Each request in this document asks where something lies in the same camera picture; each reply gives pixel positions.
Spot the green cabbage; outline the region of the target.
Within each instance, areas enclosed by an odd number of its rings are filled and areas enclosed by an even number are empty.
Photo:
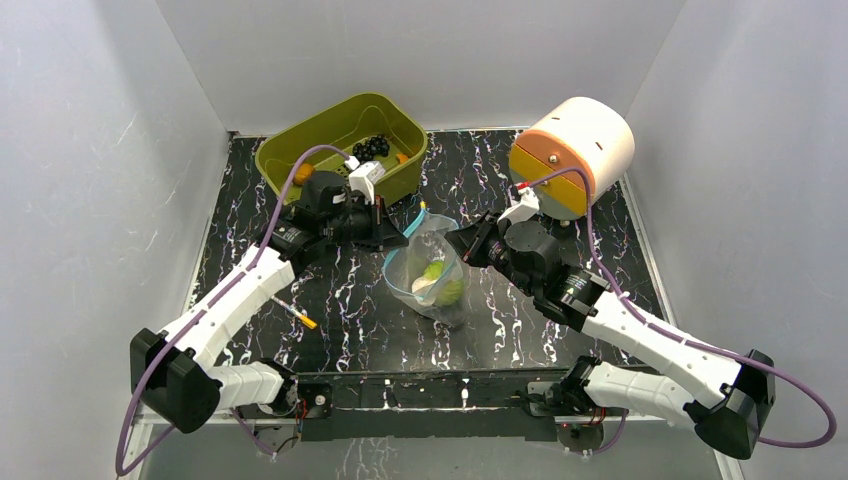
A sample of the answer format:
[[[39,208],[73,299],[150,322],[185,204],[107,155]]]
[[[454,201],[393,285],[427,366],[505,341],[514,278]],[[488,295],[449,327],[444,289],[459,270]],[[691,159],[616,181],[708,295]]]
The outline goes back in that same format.
[[[440,280],[441,289],[433,302],[435,306],[452,306],[461,299],[464,292],[464,274],[460,267],[447,269],[443,261],[434,261],[426,267],[423,275]]]

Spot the clear zip top bag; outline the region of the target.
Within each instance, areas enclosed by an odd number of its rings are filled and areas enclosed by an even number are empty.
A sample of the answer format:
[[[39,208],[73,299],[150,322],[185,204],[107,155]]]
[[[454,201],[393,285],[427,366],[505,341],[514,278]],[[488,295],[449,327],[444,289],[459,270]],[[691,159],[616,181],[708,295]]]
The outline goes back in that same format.
[[[459,327],[465,323],[467,266],[445,235],[459,228],[447,216],[431,212],[425,202],[404,230],[408,245],[391,251],[382,267],[394,298],[433,322]]]

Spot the white mushroom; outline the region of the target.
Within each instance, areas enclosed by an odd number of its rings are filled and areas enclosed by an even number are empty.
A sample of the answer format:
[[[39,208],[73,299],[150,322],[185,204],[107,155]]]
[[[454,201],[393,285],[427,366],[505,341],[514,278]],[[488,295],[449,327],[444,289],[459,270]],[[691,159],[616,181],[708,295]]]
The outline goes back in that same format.
[[[441,283],[438,278],[430,278],[424,275],[416,278],[410,286],[411,293],[419,297],[437,295],[440,289]]]

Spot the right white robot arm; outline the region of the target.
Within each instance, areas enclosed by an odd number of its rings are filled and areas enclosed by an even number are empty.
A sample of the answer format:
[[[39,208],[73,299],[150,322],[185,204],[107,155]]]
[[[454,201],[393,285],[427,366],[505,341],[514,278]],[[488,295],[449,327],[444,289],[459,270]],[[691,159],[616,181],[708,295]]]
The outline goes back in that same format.
[[[558,240],[533,220],[512,223],[488,214],[453,230],[446,241],[471,267],[492,267],[545,318],[636,356],[651,372],[581,356],[546,391],[530,391],[538,408],[587,414],[620,408],[692,429],[711,448],[749,459],[775,400],[774,376],[750,366],[770,357],[752,350],[734,360],[695,348],[662,321],[628,310],[610,283],[565,260]]]

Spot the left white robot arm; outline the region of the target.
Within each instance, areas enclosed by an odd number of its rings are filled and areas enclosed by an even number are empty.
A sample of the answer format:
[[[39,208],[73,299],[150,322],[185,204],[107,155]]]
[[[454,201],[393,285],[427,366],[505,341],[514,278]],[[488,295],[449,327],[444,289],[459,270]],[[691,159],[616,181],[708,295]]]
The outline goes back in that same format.
[[[271,360],[219,366],[224,347],[279,291],[333,247],[371,252],[405,247],[371,175],[317,171],[300,197],[281,204],[261,240],[194,307],[159,332],[143,329],[130,344],[133,397],[182,433],[220,410],[263,405],[275,416],[299,400],[294,372]]]

